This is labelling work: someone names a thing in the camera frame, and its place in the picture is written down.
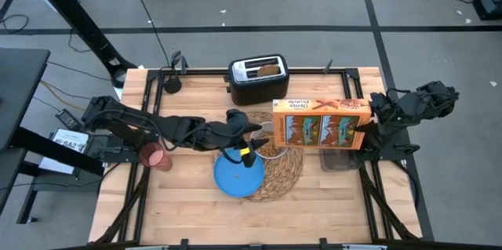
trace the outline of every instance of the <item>concrete floor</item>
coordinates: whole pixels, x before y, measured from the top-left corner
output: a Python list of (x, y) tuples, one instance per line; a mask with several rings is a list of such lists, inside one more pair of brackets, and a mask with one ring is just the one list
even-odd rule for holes
[[(272, 25), (370, 26), (364, 0), (144, 0), (157, 27), (218, 27)], [(373, 0), (380, 26), (500, 25), (482, 22), (471, 5), (456, 0)], [(140, 0), (84, 0), (82, 5), (103, 28), (148, 28)], [(7, 16), (30, 17), (28, 29), (68, 29), (66, 22), (42, 0), (14, 0)], [(19, 22), (9, 22), (15, 27)], [(424, 121), (409, 130), (424, 198), (436, 241), (502, 245), (502, 160), (498, 140), (502, 121), (502, 32), (388, 32), (384, 46), (395, 84), (415, 89), (431, 80), (455, 86), (460, 101), (444, 119)], [(165, 65), (153, 34), (107, 34), (115, 48), (135, 64)], [(67, 47), (67, 34), (0, 35), (0, 47), (43, 48), (50, 60), (106, 76), (91, 53)], [(181, 50), (191, 67), (226, 67), (234, 59), (281, 53), (291, 66), (379, 66), (375, 40), (369, 32), (288, 31), (160, 34), (170, 54)], [(85, 46), (74, 37), (74, 46)], [(49, 65), (44, 80), (84, 96), (112, 95), (108, 82)], [(490, 82), (500, 85), (492, 86)], [(63, 108), (44, 88), (35, 95)], [(83, 100), (72, 100), (85, 106)], [(79, 116), (81, 112), (68, 108)], [(60, 127), (55, 110), (33, 100), (23, 125), (42, 135)], [(28, 177), (19, 176), (24, 183)], [(11, 193), (0, 217), (5, 248), (45, 249), (83, 245), (93, 219), (95, 194), (40, 193), (32, 215), (38, 223), (16, 225), (27, 188)]]

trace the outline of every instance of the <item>wooden tabletop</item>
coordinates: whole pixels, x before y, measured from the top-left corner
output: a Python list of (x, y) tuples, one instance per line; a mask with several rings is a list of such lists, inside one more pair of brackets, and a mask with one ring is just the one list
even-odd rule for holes
[[(378, 67), (360, 67), (359, 74), (365, 98), (371, 92), (384, 91)], [(146, 75), (147, 70), (128, 71), (122, 94), (125, 105), (141, 108)], [(161, 116), (225, 121), (225, 111), (237, 107), (221, 76), (182, 76), (181, 81), (183, 88), (178, 93), (163, 93)], [(343, 99), (344, 90), (338, 75), (293, 74), (286, 98)], [(271, 104), (238, 109), (271, 112)], [(191, 245), (317, 244), (320, 237), (329, 243), (371, 242), (358, 171), (323, 172), (318, 151), (306, 149), (301, 177), (286, 196), (272, 202), (249, 202), (217, 189), (211, 153), (176, 149), (169, 153), (173, 159), (170, 171), (151, 170), (142, 245), (178, 245), (182, 238), (188, 238)], [(122, 208), (129, 170), (129, 164), (121, 164), (101, 184), (90, 241), (104, 233)], [(406, 174), (390, 162), (380, 163), (380, 172), (387, 203), (410, 232), (420, 236)], [(374, 208), (379, 235), (384, 237), (380, 211)], [(129, 217), (129, 239), (135, 215), (134, 209)]]

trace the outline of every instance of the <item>woven placemat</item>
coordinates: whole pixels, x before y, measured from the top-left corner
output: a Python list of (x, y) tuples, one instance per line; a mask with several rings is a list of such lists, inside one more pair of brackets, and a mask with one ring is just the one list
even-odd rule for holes
[[(267, 112), (249, 112), (249, 121), (260, 124), (271, 121), (272, 114)], [(249, 140), (251, 134), (244, 135)], [(281, 198), (296, 184), (304, 167), (303, 149), (289, 148), (286, 154), (278, 159), (263, 159), (265, 165), (265, 178), (261, 187), (251, 196), (244, 197), (246, 201), (266, 202)]]

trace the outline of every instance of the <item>orange cereal box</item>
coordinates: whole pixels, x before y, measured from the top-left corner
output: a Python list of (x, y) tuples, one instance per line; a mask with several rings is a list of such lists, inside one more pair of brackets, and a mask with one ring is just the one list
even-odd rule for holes
[(368, 100), (274, 100), (272, 104), (277, 147), (357, 150), (364, 132), (355, 128), (371, 117)]

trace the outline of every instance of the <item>toaster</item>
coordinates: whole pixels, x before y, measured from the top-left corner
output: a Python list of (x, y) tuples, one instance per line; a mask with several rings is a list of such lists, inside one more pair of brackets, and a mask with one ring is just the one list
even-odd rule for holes
[[(259, 76), (258, 70), (268, 65), (277, 66), (277, 73)], [(228, 66), (228, 76), (225, 81), (229, 82), (227, 92), (231, 94), (235, 105), (251, 105), (281, 99), (288, 92), (288, 65), (280, 54), (235, 60)]]

